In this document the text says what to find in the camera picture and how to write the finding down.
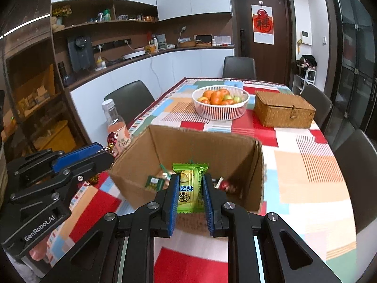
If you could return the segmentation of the dark green snack packet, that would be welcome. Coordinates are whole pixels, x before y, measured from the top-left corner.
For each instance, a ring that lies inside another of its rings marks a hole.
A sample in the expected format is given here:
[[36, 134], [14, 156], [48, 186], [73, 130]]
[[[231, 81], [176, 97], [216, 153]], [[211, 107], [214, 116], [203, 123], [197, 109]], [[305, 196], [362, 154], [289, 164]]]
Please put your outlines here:
[[165, 184], [165, 179], [158, 178], [156, 176], [148, 176], [148, 179], [145, 184], [147, 190], [152, 190], [158, 192], [163, 189]]

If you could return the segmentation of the light green snack packet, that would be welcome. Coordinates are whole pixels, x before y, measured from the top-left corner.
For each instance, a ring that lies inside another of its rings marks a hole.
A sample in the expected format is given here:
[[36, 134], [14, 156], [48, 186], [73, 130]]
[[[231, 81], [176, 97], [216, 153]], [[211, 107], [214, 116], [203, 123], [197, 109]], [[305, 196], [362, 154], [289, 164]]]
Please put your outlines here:
[[201, 182], [208, 164], [174, 163], [172, 170], [179, 175], [178, 213], [202, 213], [205, 211]]

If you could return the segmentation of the red snack packet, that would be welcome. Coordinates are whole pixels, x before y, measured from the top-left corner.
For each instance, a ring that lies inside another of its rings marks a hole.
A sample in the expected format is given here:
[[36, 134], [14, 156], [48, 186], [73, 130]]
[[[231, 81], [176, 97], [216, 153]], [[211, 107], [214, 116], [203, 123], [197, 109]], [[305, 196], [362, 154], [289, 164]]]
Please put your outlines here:
[[216, 189], [222, 190], [228, 194], [239, 193], [239, 188], [236, 185], [233, 185], [229, 180], [220, 177], [215, 185]]

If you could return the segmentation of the green lollipop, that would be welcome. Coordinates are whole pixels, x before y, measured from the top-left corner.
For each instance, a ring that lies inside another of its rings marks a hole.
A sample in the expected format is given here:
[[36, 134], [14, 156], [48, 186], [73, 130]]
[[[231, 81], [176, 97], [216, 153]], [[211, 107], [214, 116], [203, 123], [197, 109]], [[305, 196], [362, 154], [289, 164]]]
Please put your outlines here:
[[160, 177], [165, 180], [171, 179], [172, 172], [165, 168], [163, 164], [160, 164]]

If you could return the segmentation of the brown cardboard box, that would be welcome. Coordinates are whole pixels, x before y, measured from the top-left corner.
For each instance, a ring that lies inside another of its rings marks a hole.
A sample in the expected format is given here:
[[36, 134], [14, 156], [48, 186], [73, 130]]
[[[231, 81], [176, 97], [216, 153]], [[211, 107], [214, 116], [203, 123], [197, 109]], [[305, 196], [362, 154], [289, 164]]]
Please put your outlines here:
[[[228, 194], [215, 189], [215, 235], [254, 234], [261, 227], [258, 215], [264, 189], [262, 146], [259, 140], [233, 133], [202, 132], [150, 125], [122, 152], [110, 170], [112, 180], [134, 208], [132, 215], [119, 219], [128, 235], [150, 233], [168, 237], [166, 194], [145, 188], [148, 176], [160, 178], [160, 164], [172, 170], [174, 163], [208, 164], [215, 187], [223, 177], [239, 188]], [[207, 227], [206, 213], [178, 213], [175, 229], [201, 234]]]

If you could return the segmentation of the pink drink plastic bottle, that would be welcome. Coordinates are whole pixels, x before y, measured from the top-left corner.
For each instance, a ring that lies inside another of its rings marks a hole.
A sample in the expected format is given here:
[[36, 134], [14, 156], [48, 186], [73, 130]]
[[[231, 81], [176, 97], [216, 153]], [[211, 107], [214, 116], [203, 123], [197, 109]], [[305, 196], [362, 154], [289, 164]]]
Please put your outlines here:
[[131, 143], [131, 136], [124, 119], [116, 109], [113, 99], [104, 100], [102, 103], [102, 109], [107, 120], [107, 131], [109, 133], [107, 140], [108, 143], [114, 146], [114, 155], [118, 157]]

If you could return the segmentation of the white fruit basket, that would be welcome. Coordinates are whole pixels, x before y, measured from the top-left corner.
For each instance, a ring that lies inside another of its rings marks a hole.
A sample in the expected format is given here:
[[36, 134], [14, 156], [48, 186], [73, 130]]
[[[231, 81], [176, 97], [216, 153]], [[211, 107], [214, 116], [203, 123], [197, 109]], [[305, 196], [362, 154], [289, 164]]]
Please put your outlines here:
[[[197, 101], [204, 91], [212, 90], [216, 91], [218, 89], [225, 88], [227, 89], [231, 96], [240, 96], [242, 102], [239, 104], [233, 105], [211, 105], [211, 104], [202, 104]], [[192, 101], [196, 112], [203, 118], [213, 121], [231, 121], [237, 118], [242, 117], [247, 109], [247, 105], [250, 99], [250, 95], [247, 91], [240, 87], [234, 86], [223, 86], [223, 85], [212, 85], [205, 86], [195, 90], [192, 93]]]

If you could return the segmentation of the dark grey chair left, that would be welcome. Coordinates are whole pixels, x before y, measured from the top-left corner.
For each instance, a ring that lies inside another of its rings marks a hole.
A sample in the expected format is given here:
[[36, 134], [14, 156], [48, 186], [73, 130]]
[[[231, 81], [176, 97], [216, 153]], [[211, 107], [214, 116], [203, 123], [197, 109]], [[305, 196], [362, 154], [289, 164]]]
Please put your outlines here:
[[115, 107], [127, 126], [155, 101], [141, 80], [126, 84], [104, 97], [104, 100], [109, 99], [114, 100]]

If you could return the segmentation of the dark grey chair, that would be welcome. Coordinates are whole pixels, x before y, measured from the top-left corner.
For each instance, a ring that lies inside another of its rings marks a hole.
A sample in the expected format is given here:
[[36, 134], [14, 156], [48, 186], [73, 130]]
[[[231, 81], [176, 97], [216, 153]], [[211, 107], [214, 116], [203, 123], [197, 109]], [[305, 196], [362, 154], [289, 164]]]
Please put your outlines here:
[[323, 91], [312, 84], [307, 85], [300, 95], [316, 109], [314, 121], [319, 126], [320, 130], [324, 131], [326, 120], [333, 106], [331, 100]]
[[155, 101], [141, 80], [126, 84], [104, 97], [104, 100], [109, 99], [114, 100], [115, 107], [127, 126]]
[[335, 151], [352, 202], [356, 231], [376, 219], [376, 148], [356, 130]]
[[222, 77], [230, 79], [256, 80], [255, 60], [248, 57], [225, 57]]

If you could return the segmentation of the oranges and apples pile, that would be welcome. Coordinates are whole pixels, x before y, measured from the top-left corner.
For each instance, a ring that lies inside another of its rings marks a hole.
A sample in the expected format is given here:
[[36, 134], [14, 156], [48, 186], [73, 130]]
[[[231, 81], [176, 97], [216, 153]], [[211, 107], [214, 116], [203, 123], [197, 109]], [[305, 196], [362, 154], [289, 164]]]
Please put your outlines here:
[[197, 98], [197, 101], [202, 104], [233, 105], [241, 103], [242, 98], [240, 96], [231, 96], [227, 89], [221, 88], [216, 91], [204, 91], [203, 94]]

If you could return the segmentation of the colourful patchwork tablecloth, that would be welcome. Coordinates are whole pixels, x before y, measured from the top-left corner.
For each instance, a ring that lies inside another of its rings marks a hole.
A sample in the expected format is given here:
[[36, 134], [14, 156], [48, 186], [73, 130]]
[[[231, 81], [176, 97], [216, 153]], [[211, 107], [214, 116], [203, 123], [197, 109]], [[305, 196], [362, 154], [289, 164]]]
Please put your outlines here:
[[[250, 95], [245, 114], [234, 121], [205, 121], [192, 104], [194, 90], [211, 85], [243, 88]], [[255, 92], [268, 91], [292, 94], [283, 85], [220, 78], [182, 79], [162, 95], [150, 109], [127, 125], [132, 136], [148, 125], [163, 125], [205, 132], [236, 133], [260, 140], [265, 164], [265, 186], [260, 215], [276, 212], [322, 258], [342, 282], [355, 282], [357, 241], [352, 203], [339, 165], [319, 126], [309, 129], [266, 128], [254, 113]], [[79, 185], [71, 203], [72, 215], [50, 236], [47, 257], [54, 266], [67, 251], [92, 227], [105, 211], [119, 215], [133, 212], [131, 198], [124, 198], [107, 172], [99, 176], [99, 185]], [[188, 273], [182, 282], [225, 282], [225, 240], [192, 233], [184, 226], [170, 240], [157, 242], [158, 266], [176, 256], [190, 265], [201, 261], [201, 270], [218, 279], [204, 279]]]

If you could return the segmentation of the white curved counter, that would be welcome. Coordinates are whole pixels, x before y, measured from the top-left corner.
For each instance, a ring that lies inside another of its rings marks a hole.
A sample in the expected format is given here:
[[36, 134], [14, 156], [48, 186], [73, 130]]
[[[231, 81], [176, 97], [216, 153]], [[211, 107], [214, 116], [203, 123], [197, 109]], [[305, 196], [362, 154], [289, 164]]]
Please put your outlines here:
[[157, 99], [185, 77], [221, 77], [227, 56], [234, 56], [234, 48], [173, 50], [133, 61], [80, 83], [70, 91], [70, 96], [84, 137], [88, 142], [105, 143], [107, 126], [102, 102], [118, 88], [140, 80]]

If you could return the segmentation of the dark grey chair right far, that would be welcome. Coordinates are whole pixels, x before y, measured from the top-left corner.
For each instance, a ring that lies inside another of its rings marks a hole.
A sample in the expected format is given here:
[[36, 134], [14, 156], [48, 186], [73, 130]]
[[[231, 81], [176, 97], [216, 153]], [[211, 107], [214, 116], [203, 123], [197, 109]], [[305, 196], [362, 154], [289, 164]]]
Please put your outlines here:
[[326, 120], [333, 106], [331, 100], [323, 91], [312, 84], [307, 85], [300, 95], [316, 109], [314, 121], [319, 126], [320, 130], [324, 131]]

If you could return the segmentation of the red fu calendar poster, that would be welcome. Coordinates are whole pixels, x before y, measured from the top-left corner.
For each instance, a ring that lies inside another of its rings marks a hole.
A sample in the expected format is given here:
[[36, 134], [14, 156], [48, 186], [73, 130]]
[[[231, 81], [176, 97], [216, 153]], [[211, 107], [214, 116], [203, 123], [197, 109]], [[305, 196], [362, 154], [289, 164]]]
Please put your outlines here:
[[251, 5], [254, 43], [274, 45], [274, 18], [272, 7]]

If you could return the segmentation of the black glass cabinet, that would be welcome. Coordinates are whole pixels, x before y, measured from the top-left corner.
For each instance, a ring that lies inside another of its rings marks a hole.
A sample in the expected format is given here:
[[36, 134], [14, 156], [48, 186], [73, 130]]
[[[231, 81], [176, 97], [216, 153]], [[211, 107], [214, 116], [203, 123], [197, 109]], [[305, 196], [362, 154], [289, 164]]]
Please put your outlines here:
[[356, 130], [376, 142], [376, 21], [360, 0], [325, 1], [336, 60], [325, 137], [333, 150]]

